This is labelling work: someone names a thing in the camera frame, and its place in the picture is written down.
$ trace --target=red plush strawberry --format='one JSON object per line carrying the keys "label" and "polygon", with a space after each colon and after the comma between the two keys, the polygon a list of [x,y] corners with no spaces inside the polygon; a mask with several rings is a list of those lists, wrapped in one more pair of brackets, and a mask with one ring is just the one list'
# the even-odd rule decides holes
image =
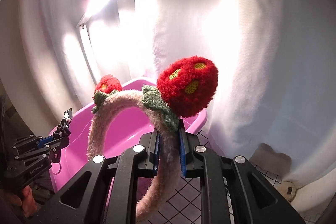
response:
{"label": "red plush strawberry", "polygon": [[176,115],[191,117],[208,106],[217,83],[218,70],[214,63],[193,56],[166,68],[157,79],[157,88]]}
{"label": "red plush strawberry", "polygon": [[101,78],[100,82],[96,86],[94,93],[97,91],[102,91],[106,94],[109,94],[113,90],[122,91],[122,86],[119,80],[112,75],[105,75]]}

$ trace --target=tile floor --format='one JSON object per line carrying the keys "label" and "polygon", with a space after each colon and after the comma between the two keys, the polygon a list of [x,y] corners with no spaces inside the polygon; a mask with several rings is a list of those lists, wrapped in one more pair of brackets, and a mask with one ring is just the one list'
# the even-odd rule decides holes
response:
{"label": "tile floor", "polygon": [[[211,148],[206,133],[200,131],[197,136],[201,145]],[[282,182],[278,175],[267,172],[256,165],[255,167],[274,187],[277,187]],[[227,199],[231,224],[234,224],[230,193],[227,193]],[[305,215],[301,216],[307,224],[314,224],[320,215],[309,219],[306,219]],[[200,179],[180,177],[178,186],[171,198],[149,220],[142,222],[142,224],[201,224]]]}

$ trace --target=white curtain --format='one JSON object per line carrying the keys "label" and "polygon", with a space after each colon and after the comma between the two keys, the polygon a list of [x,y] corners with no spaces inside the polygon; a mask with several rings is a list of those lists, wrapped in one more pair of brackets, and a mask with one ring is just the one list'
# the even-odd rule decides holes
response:
{"label": "white curtain", "polygon": [[[20,1],[28,64],[57,119],[92,101],[75,28],[85,2]],[[335,23],[336,0],[111,0],[87,26],[100,73],[122,83],[182,57],[212,59],[216,152],[249,158],[266,143],[291,157],[287,179],[303,186],[336,167]]]}

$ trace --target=headband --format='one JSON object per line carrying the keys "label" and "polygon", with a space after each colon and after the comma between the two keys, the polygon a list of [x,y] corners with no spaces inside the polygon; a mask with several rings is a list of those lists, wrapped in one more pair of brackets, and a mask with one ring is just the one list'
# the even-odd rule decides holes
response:
{"label": "headband", "polygon": [[180,174],[179,117],[192,117],[207,107],[218,82],[212,61],[193,56],[166,68],[157,86],[144,85],[142,91],[122,90],[112,75],[104,76],[94,92],[94,117],[88,136],[87,157],[104,153],[107,129],[113,119],[128,107],[137,107],[149,118],[162,137],[159,169],[150,187],[137,203],[136,221],[146,220],[174,191]]}

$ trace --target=yellow embroidered patch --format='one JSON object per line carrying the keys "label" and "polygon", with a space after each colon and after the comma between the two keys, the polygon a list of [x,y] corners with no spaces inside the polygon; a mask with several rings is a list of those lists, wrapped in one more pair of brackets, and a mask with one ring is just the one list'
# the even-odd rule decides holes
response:
{"label": "yellow embroidered patch", "polygon": [[194,65],[195,69],[204,69],[205,67],[206,67],[206,64],[204,64],[204,63],[196,63]]}
{"label": "yellow embroidered patch", "polygon": [[178,76],[180,70],[181,69],[177,69],[171,75],[169,75],[169,79],[172,80],[172,79],[176,78]]}
{"label": "yellow embroidered patch", "polygon": [[198,81],[192,81],[189,85],[187,85],[184,89],[185,93],[192,94],[198,88]]}

